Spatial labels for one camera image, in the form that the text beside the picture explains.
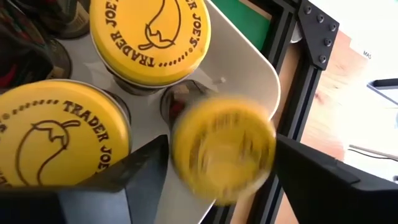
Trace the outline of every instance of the trader joe's logo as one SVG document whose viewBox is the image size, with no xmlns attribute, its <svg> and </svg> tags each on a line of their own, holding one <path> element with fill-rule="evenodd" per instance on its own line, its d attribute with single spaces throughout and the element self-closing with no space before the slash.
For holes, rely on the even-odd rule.
<svg viewBox="0 0 398 224">
<path fill-rule="evenodd" d="M 0 187 L 75 185 L 120 159 L 112 133 L 70 100 L 34 100 L 0 113 Z"/>
<path fill-rule="evenodd" d="M 109 38 L 123 55 L 139 65 L 176 66 L 206 45 L 202 43 L 207 38 L 202 1 L 107 0 L 104 7 L 104 22 L 111 30 Z"/>
</svg>

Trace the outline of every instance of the black metal bracket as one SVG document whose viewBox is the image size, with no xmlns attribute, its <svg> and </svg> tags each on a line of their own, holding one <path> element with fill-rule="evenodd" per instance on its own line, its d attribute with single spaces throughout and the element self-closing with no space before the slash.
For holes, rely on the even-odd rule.
<svg viewBox="0 0 398 224">
<path fill-rule="evenodd" d="M 339 23 L 308 0 L 250 0 L 272 15 L 271 25 L 261 53 L 274 66 L 282 68 L 296 22 L 303 40 L 302 54 L 290 87 L 277 132 L 300 141 L 315 91 L 335 43 Z M 275 222 L 283 189 L 275 171 L 257 191 L 249 214 L 250 224 Z M 203 224 L 231 222 L 235 206 L 212 207 Z"/>
</svg>

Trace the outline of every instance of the screw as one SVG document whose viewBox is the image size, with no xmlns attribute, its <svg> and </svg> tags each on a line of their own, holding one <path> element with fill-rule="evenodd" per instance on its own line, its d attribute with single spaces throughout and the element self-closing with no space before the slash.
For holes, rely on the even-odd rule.
<svg viewBox="0 0 398 224">
<path fill-rule="evenodd" d="M 336 28 L 337 28 L 336 24 L 330 24 L 329 25 L 329 30 L 332 31 L 332 32 L 334 32 L 336 30 Z"/>
<path fill-rule="evenodd" d="M 326 62 L 326 56 L 324 56 L 324 55 L 319 56 L 319 62 L 320 63 L 325 63 Z"/>
<path fill-rule="evenodd" d="M 322 14 L 319 14 L 319 15 L 317 16 L 317 21 L 318 21 L 319 23 L 322 23 L 324 19 L 325 19 L 325 18 L 323 17 Z"/>
<path fill-rule="evenodd" d="M 325 38 L 325 40 L 323 41 L 323 43 L 325 44 L 325 46 L 330 47 L 330 46 L 331 46 L 331 39 Z"/>
<path fill-rule="evenodd" d="M 311 6 L 305 6 L 304 7 L 304 13 L 306 13 L 307 15 L 311 13 Z"/>
</svg>

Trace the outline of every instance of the wooden surface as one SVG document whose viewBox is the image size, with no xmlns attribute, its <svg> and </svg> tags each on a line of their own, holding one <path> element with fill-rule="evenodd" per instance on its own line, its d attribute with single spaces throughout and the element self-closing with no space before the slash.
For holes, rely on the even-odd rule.
<svg viewBox="0 0 398 224">
<path fill-rule="evenodd" d="M 347 96 L 355 91 L 358 83 L 363 83 L 368 60 L 349 47 L 351 39 L 339 32 L 333 48 L 331 59 L 326 71 L 322 73 L 310 114 L 303 132 L 302 143 L 329 154 L 337 159 L 344 158 L 343 143 L 341 140 L 341 113 Z M 280 82 L 282 97 L 280 106 L 274 116 L 274 124 L 278 125 L 283 107 L 292 83 L 292 77 L 297 67 L 300 49 L 298 45 L 291 45 L 287 51 Z M 232 224 L 247 223 L 254 196 L 241 198 L 232 218 Z M 298 223 L 284 195 L 276 224 Z"/>
<path fill-rule="evenodd" d="M 339 160 L 344 158 L 341 119 L 346 99 L 366 78 L 368 60 L 349 47 L 351 39 L 339 32 L 326 71 L 322 72 L 301 142 Z M 298 223 L 286 195 L 275 224 Z"/>
<path fill-rule="evenodd" d="M 296 70 L 297 64 L 299 62 L 299 47 L 298 45 L 290 45 L 287 49 L 287 53 L 282 64 L 282 68 L 279 74 L 280 87 L 281 87 L 281 97 L 279 107 L 273 117 L 273 122 L 275 126 L 278 125 L 280 116 L 284 109 L 284 105 L 289 93 L 290 86 L 292 84 L 292 79 L 294 72 Z M 254 195 L 248 198 L 241 198 L 237 204 L 232 217 L 231 224 L 244 224 L 248 219 L 248 215 L 253 203 Z"/>
</svg>

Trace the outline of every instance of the jar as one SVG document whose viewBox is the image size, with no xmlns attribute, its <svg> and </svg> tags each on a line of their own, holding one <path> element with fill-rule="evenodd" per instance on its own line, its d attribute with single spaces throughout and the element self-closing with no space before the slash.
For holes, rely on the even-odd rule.
<svg viewBox="0 0 398 224">
<path fill-rule="evenodd" d="M 90 32 L 90 0 L 13 1 L 58 38 L 72 39 Z"/>
<path fill-rule="evenodd" d="M 72 63 L 68 52 L 41 31 L 15 5 L 0 2 L 0 88 L 70 77 Z"/>
<path fill-rule="evenodd" d="M 128 111 L 72 80 L 23 85 L 0 96 L 4 185 L 76 185 L 129 155 Z"/>
<path fill-rule="evenodd" d="M 97 0 L 90 7 L 91 36 L 116 83 L 149 95 L 191 74 L 210 43 L 203 0 Z"/>
<path fill-rule="evenodd" d="M 173 164 L 193 193 L 228 205 L 268 178 L 275 129 L 257 103 L 187 80 L 165 91 L 160 110 L 171 128 Z"/>
</svg>

